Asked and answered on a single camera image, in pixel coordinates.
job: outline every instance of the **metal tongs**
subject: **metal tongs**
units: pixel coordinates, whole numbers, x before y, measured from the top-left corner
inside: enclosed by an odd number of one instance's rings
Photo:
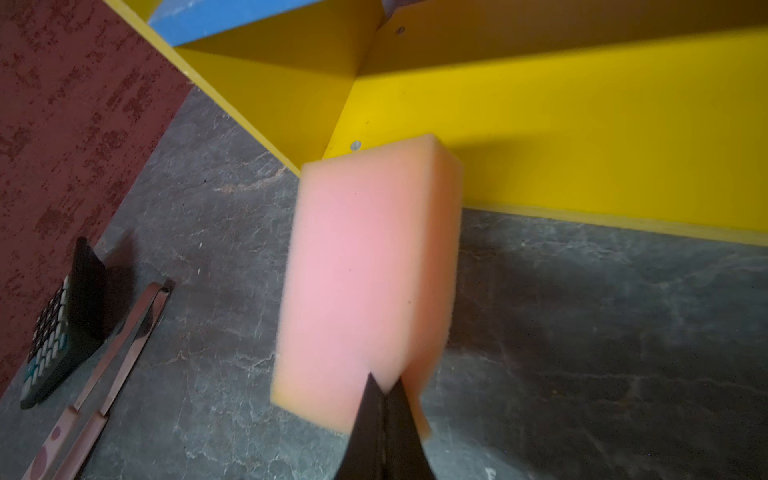
[[[368,375],[355,426],[334,480],[435,480],[402,379],[388,395]]]

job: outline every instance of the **foam block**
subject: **foam block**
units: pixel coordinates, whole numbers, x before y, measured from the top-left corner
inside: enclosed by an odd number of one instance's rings
[[[419,396],[451,321],[462,166],[434,135],[304,164],[272,401],[349,433],[371,372]]]

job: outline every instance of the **gray marble countertop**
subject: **gray marble countertop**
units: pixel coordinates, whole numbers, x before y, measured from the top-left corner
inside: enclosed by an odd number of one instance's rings
[[[177,288],[82,478],[333,477],[346,438],[269,402],[297,184],[190,94],[97,245],[112,319],[152,280]],[[462,220],[451,336],[423,396],[438,480],[768,478],[768,249]],[[21,477],[102,351],[28,411],[17,376],[0,478]]]

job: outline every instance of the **wooden edge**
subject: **wooden edge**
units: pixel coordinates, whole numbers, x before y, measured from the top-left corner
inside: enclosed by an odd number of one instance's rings
[[[141,17],[128,7],[121,0],[104,0],[104,2],[114,10],[115,13],[125,20],[135,31],[139,33],[146,41],[155,47],[165,58],[170,61],[174,67],[178,68],[184,75],[195,83],[202,91],[210,96],[219,104],[235,121],[245,130],[253,135],[268,151],[270,151],[278,160],[288,167],[296,176],[300,169],[293,164],[282,152],[280,152],[270,141],[268,141],[246,118],[224,97],[209,84],[205,79],[195,71],[184,58],[179,55],[155,30],[152,29]]]
[[[718,242],[745,243],[768,247],[768,233],[752,230],[738,230],[724,227],[707,227],[689,223],[667,222],[649,218],[629,218],[618,215],[590,214],[554,208],[529,207],[527,205],[484,204],[471,201],[464,202],[464,208],[471,210],[488,210],[502,214],[522,215],[524,217],[551,218],[566,222],[589,223],[603,227],[626,228],[644,232],[663,233],[678,237],[693,237],[702,240]]]

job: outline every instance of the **yellow wooden board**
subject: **yellow wooden board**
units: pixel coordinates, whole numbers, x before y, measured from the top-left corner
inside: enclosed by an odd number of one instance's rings
[[[323,155],[383,11],[325,0],[172,48],[155,0],[105,0],[294,173]]]
[[[403,70],[393,20],[325,157],[432,132],[468,206],[768,244],[768,29]]]

